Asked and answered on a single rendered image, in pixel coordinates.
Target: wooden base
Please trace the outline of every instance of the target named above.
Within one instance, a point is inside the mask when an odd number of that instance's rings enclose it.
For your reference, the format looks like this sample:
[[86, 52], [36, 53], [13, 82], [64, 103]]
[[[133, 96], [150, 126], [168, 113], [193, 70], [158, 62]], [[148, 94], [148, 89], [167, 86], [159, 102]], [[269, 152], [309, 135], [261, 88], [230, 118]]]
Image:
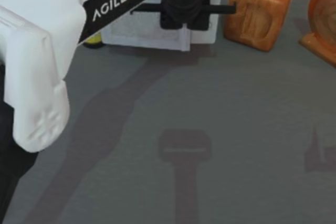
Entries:
[[316, 39], [314, 33], [305, 35], [299, 42], [309, 51], [336, 67], [336, 54], [325, 48]]

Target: gray surface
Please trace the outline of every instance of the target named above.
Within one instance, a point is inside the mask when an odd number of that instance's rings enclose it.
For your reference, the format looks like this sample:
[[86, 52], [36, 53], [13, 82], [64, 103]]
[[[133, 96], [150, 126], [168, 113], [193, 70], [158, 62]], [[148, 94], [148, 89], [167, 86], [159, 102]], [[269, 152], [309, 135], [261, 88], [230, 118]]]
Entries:
[[167, 129], [212, 141], [198, 169], [200, 223], [335, 223], [336, 165], [310, 172], [320, 169], [304, 159], [314, 127], [321, 150], [336, 144], [336, 70], [297, 43], [307, 3], [293, 1], [268, 54], [221, 31], [190, 54], [79, 48], [68, 127], [22, 179], [5, 224], [176, 223], [173, 168], [157, 155]]

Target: yellow object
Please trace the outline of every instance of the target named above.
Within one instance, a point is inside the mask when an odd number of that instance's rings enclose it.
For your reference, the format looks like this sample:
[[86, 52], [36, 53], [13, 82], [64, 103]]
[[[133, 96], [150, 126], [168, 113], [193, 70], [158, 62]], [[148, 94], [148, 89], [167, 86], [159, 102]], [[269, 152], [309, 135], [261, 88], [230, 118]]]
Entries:
[[101, 34], [97, 33], [97, 34], [93, 35], [92, 37], [90, 37], [89, 39], [87, 39], [85, 41], [85, 43], [88, 43], [88, 44], [102, 43], [102, 41], [101, 41]]

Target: round wooden object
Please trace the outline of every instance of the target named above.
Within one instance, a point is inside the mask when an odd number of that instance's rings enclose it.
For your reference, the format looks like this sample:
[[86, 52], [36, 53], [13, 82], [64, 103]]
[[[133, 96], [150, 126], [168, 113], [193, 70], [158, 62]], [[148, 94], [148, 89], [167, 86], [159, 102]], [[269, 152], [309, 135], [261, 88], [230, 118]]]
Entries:
[[308, 19], [316, 39], [336, 52], [336, 0], [310, 0]]

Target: agile x logo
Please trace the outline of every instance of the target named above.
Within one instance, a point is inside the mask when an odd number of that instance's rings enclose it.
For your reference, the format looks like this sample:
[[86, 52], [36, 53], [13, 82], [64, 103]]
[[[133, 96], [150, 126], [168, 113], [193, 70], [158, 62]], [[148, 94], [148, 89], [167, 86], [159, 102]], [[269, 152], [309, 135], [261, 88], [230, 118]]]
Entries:
[[128, 0], [108, 0], [104, 4], [100, 6], [100, 8], [97, 8], [93, 15], [92, 22], [95, 22], [99, 18], [101, 18], [103, 15], [106, 15], [113, 11], [114, 9], [118, 8], [119, 6], [126, 3]]

